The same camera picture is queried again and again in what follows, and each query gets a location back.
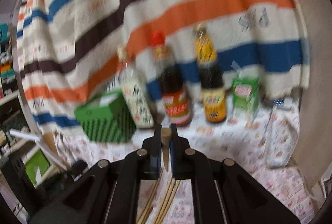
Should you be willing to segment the clear cooking wine bottle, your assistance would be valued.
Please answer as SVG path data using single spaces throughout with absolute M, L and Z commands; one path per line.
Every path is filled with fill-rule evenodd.
M 136 128 L 151 129 L 154 126 L 154 118 L 150 111 L 146 90 L 125 46 L 117 48 L 117 55 L 120 63 L 119 84 Z

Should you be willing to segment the green checkered box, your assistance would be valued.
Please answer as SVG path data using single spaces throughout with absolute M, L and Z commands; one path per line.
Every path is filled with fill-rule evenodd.
M 92 98 L 74 111 L 88 139 L 101 143 L 127 143 L 136 125 L 120 90 Z

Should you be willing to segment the striped Hermes Paris cloth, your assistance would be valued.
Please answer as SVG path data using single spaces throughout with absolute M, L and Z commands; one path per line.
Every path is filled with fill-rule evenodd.
M 189 95 L 199 100 L 192 35 L 198 23 L 207 25 L 226 88 L 233 62 L 258 76 L 269 97 L 308 87 L 310 52 L 298 0 L 21 0 L 17 63 L 40 132 L 81 132 L 74 110 L 115 75 L 120 45 L 163 109 L 149 44 L 156 31 L 165 34 Z

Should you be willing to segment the red-capped dark sauce bottle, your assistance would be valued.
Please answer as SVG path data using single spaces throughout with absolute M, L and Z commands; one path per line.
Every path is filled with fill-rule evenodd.
M 192 119 L 191 104 L 173 51 L 166 44 L 162 31 L 153 32 L 149 44 L 153 50 L 156 79 L 169 121 L 177 126 L 185 126 Z

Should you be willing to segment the yellow-label oyster sauce bottle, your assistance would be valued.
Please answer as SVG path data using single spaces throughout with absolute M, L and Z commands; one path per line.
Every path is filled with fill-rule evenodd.
M 206 25 L 195 25 L 193 32 L 205 117 L 208 122 L 217 124 L 227 118 L 222 70 Z

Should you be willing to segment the brown wooden shelf board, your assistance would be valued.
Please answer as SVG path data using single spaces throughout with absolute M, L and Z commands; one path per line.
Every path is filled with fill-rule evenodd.
M 312 188 L 331 163 L 331 1 L 299 1 L 310 39 L 311 76 L 302 96 L 293 159 Z

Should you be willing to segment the baby bear print tablecloth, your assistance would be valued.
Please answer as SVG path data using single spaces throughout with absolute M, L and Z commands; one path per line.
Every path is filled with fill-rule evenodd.
M 302 223 L 313 219 L 314 205 L 303 176 L 290 161 L 299 138 L 297 104 L 289 111 L 261 107 L 252 124 L 227 119 L 212 125 L 206 122 L 200 104 L 194 109 L 191 123 L 178 129 L 178 134 L 187 138 L 192 148 L 214 160 L 234 159 Z M 76 128 L 70 134 L 55 134 L 54 143 L 59 156 L 67 163 L 84 160 L 92 166 L 101 159 L 111 162 L 123 159 L 152 134 L 152 130 L 137 130 L 127 143 L 98 143 Z

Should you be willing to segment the green milk drink carton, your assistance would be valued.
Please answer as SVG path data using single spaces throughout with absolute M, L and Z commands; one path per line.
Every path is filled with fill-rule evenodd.
M 231 87 L 233 118 L 252 124 L 259 107 L 259 77 L 244 75 L 236 61 L 232 62 L 231 67 L 236 71 Z

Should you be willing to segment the wooden chopstick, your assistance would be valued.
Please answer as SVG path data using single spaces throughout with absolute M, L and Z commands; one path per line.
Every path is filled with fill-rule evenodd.
M 168 211 L 169 211 L 169 208 L 171 207 L 171 204 L 173 202 L 173 199 L 176 195 L 176 192 L 178 190 L 178 187 L 180 185 L 181 181 L 180 180 L 177 180 L 176 183 L 175 183 L 175 186 L 173 187 L 172 189 L 172 192 L 171 192 L 171 196 L 170 198 L 168 199 L 167 201 L 167 204 L 166 204 L 166 207 L 165 207 L 165 210 L 163 211 L 163 214 L 161 215 L 161 219 L 159 221 L 159 224 L 162 224 L 164 219 L 165 219 L 165 216 L 167 215 Z
M 154 196 L 155 196 L 155 194 L 156 194 L 157 187 L 159 186 L 160 179 L 162 178 L 163 171 L 164 171 L 164 169 L 162 168 L 162 169 L 161 169 L 161 172 L 160 172 L 160 177 L 159 177 L 159 179 L 156 180 L 156 183 L 153 184 L 152 190 L 151 190 L 151 192 L 150 192 L 150 194 L 149 194 L 149 198 L 148 198 L 148 200 L 146 201 L 146 204 L 145 204 L 144 209 L 143 209 L 143 210 L 141 211 L 141 213 L 139 214 L 139 217 L 138 217 L 136 223 L 145 223 L 145 221 L 146 221 L 146 216 L 148 215 L 148 211 L 150 210 L 150 207 L 151 207 L 152 201 L 153 201 Z
M 161 217 L 163 215 L 163 212 L 166 208 L 166 205 L 167 205 L 167 202 L 168 202 L 168 199 L 171 195 L 171 192 L 172 192 L 172 189 L 174 187 L 174 184 L 175 184 L 175 179 L 173 179 L 172 177 L 169 178 L 168 182 L 167 182 L 167 186 L 165 188 L 165 192 L 163 194 L 163 197 L 161 198 L 161 204 L 159 206 L 159 209 L 157 210 L 157 214 L 156 214 L 156 217 L 153 221 L 153 224 L 157 224 L 160 222 L 161 220 Z
M 171 197 L 174 197 L 174 195 L 175 195 L 175 186 L 176 186 L 176 180 L 169 179 L 167 182 L 163 197 L 161 198 L 161 205 L 157 211 L 157 215 L 156 215 L 154 223 L 163 222 L 163 219 L 167 213 L 167 210 L 168 210 L 169 206 L 171 205 Z
M 172 131 L 169 127 L 162 127 L 161 128 L 161 143 L 162 143 L 162 155 L 163 155 L 163 162 L 164 168 L 166 172 L 169 171 L 169 150 L 170 150 L 170 143 L 172 138 Z

